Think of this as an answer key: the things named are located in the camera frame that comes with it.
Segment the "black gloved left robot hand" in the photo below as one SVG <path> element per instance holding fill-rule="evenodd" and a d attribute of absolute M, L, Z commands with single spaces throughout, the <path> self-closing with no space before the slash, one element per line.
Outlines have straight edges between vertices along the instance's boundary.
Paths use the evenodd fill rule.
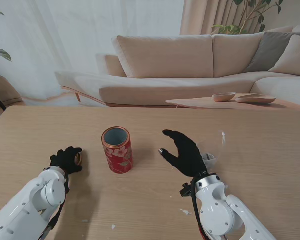
<path fill-rule="evenodd" d="M 60 149 L 56 155 L 50 157 L 50 166 L 59 167 L 68 175 L 79 173 L 83 167 L 76 163 L 76 157 L 82 152 L 82 148 L 73 146 L 66 150 Z"/>

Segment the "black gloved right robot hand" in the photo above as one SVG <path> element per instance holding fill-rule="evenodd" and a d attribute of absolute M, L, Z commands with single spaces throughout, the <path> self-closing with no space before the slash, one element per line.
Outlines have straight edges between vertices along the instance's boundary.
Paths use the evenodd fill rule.
<path fill-rule="evenodd" d="M 166 149 L 159 150 L 160 155 L 173 167 L 187 177 L 195 177 L 199 173 L 207 173 L 207 167 L 202 159 L 196 143 L 181 132 L 163 130 L 163 134 L 170 137 L 177 147 L 178 156 L 174 156 Z"/>

